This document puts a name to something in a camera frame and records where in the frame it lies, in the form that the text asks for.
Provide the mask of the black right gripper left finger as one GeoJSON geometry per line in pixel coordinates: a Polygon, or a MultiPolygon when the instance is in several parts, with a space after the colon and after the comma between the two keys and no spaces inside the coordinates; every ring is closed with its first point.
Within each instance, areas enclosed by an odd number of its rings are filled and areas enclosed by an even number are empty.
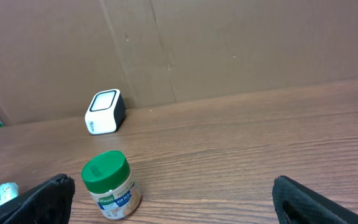
{"type": "Polygon", "coordinates": [[[0,206],[0,224],[68,224],[75,181],[58,174],[0,206]]]}

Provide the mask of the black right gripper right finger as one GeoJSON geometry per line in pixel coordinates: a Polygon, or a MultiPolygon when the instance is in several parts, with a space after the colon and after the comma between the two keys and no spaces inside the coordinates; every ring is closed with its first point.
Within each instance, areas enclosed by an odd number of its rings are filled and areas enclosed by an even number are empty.
{"type": "Polygon", "coordinates": [[[281,175],[272,199],[280,224],[358,224],[358,214],[281,175]]]}

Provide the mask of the green lid seasoning jar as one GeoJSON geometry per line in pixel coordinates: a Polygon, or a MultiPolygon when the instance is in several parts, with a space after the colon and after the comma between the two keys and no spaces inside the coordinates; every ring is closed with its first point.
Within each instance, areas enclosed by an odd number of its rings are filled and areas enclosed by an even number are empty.
{"type": "Polygon", "coordinates": [[[142,199],[134,173],[121,151],[108,151],[92,158],[83,167],[81,178],[107,219],[129,216],[142,199]]]}

